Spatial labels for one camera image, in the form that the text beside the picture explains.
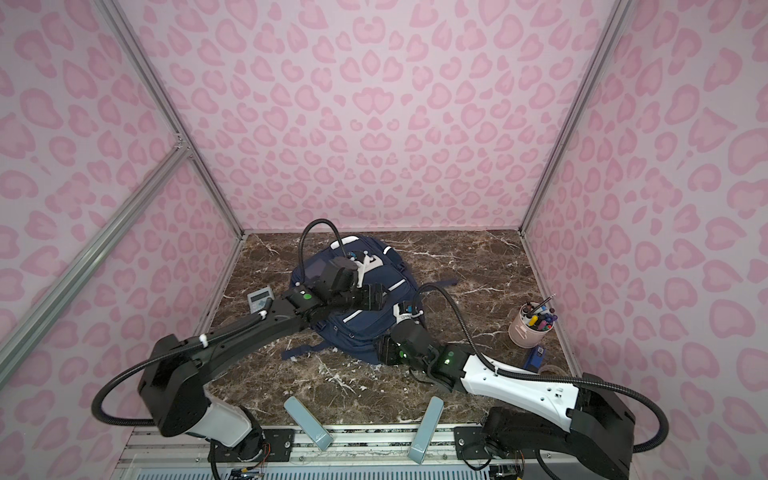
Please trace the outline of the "navy blue student backpack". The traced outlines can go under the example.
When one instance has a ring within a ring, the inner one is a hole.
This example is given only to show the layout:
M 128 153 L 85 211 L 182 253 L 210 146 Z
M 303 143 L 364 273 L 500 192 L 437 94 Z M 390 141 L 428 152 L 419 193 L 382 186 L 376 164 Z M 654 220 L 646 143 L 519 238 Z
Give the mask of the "navy blue student backpack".
M 400 253 L 371 236 L 338 235 L 307 257 L 307 236 L 300 237 L 290 285 L 295 299 L 317 303 L 310 328 L 322 341 L 286 350 L 283 359 L 335 348 L 373 365 L 428 371 L 439 362 L 442 347 L 429 333 L 423 300 L 455 285 L 454 279 L 418 283 Z

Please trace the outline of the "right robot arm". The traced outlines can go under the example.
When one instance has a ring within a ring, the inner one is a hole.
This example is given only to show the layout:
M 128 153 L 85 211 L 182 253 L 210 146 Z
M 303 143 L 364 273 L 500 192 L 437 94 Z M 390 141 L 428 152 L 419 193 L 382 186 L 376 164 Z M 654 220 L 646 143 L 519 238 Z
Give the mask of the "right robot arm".
M 482 426 L 489 456 L 531 450 L 567 454 L 604 479 L 626 479 L 634 455 L 660 447 L 667 415 L 646 395 L 598 376 L 541 376 L 491 359 L 474 340 L 440 343 L 429 333 L 421 296 L 391 303 L 394 325 L 379 357 L 418 372 L 447 392 L 500 401 Z

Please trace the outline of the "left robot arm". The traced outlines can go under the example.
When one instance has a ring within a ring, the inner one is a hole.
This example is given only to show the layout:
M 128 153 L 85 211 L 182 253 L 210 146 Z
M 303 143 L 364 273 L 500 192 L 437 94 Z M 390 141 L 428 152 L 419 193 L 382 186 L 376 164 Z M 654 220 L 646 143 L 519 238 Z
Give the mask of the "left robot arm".
M 119 373 L 98 391 L 92 415 L 112 426 L 155 426 L 165 437 L 204 438 L 212 448 L 232 449 L 245 460 L 254 458 L 265 442 L 261 426 L 247 409 L 210 396 L 207 384 L 261 347 L 326 325 L 334 314 L 383 309 L 385 287 L 366 283 L 365 276 L 390 261 L 387 246 L 376 239 L 338 238 L 317 276 L 308 276 L 306 267 L 299 266 L 294 284 L 261 310 L 197 338 L 180 341 L 169 335 L 159 341 L 149 359 Z M 107 413 L 103 407 L 107 396 L 136 374 L 142 376 L 138 391 L 149 418 Z

